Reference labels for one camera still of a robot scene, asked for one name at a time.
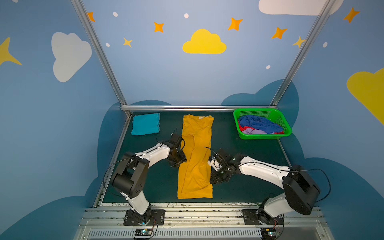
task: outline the white cloud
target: white cloud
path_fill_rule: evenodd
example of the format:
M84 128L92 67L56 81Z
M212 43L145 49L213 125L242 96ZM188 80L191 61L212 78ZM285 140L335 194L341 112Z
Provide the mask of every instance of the white cloud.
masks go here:
M326 0L260 0L259 10L265 14L319 15ZM343 0L336 0L331 14L336 12Z
M54 33L52 51L56 58L53 73L62 83L68 81L92 55L91 45L74 33Z

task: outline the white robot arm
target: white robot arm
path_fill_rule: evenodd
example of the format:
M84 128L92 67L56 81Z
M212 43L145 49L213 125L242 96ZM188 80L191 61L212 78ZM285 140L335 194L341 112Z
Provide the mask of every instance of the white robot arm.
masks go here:
M319 186L299 165L278 166L243 154L232 157L223 149L208 164L215 169L211 173L212 184L229 181L233 174L245 174L266 180L284 190L284 193L274 198L265 199L252 216L261 224L271 224L274 218L292 211L309 215L320 194Z
M171 167L180 166L186 161L182 148L180 148L181 142L182 138L173 134L169 141L158 143L144 152L124 154L125 161L121 161L116 167L110 184L126 198L131 206L131 209L127 211L125 225L150 223L154 216L151 212L151 205L142 192L148 168L162 159L168 159ZM251 217L257 219L261 224L271 224L274 222L274 218L292 211L309 215L320 194L317 184L298 165L277 166L243 154L236 154L232 157L223 149L220 149L208 164L215 169L211 173L212 184L229 181L233 174L245 174L266 180L284 190L284 193L279 196L265 199L253 216L250 216L252 214L249 212L244 212L245 222L247 222L247 217ZM128 169L133 169L133 174L130 174ZM159 225L163 223L159 219L156 221Z

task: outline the yellow star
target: yellow star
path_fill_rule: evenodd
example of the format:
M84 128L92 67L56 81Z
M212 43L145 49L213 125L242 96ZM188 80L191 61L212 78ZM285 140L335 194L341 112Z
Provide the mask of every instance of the yellow star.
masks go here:
M283 33L287 30L288 28L286 29L280 29L280 28L277 28L276 29L276 33L275 35L272 37L272 38L280 38L283 36Z
M343 20L348 20L349 23L352 22L352 19L359 14L359 12L355 11L353 8L349 12L349 14L343 19Z
M228 30L235 29L236 31L238 31L239 30L239 24L241 23L241 21L243 21L243 20L242 19L235 20L234 18L232 18L232 23L229 26Z
M163 33L163 25L164 23L162 24L155 23L155 32L160 31Z
M9 40L10 38L7 38L1 45L0 45L0 65L3 62L10 61L19 65L22 65L16 58L14 58L11 54L9 54L8 48L9 48Z
M294 45L298 45L299 48L300 48L300 47L301 47L301 44L302 44L304 41L305 41L305 39L304 39L304 40L301 40L301 37L299 37L299 40L298 40L295 44L293 44L292 46L294 46Z
M125 43L124 43L123 45L128 45L128 46L131 47L131 42L132 42L132 40L131 40L131 41L128 41L128 40L126 40L125 38L124 38L124 40L125 40Z

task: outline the plastic laundry basket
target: plastic laundry basket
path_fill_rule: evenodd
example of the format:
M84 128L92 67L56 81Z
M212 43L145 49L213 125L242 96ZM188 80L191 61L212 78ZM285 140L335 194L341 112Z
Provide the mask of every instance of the plastic laundry basket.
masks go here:
M238 119L244 115L255 115L259 117L265 117L268 120L279 124L283 130L284 134L244 134L240 131ZM237 132L241 139L279 139L281 137L287 137L291 135L292 129L289 126L287 120L285 119L282 112L273 108L239 108L233 112L233 117L235 118L235 123L237 127Z

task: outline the blue folded towel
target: blue folded towel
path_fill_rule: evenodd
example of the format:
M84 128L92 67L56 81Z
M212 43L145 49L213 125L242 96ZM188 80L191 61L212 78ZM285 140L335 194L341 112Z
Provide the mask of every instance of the blue folded towel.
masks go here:
M254 115L245 115L240 117L239 124L242 127L253 127L254 129L263 130L267 134L283 131L283 128L277 123L271 122L270 120L264 117Z
M160 132L160 113L133 117L132 135L145 135Z

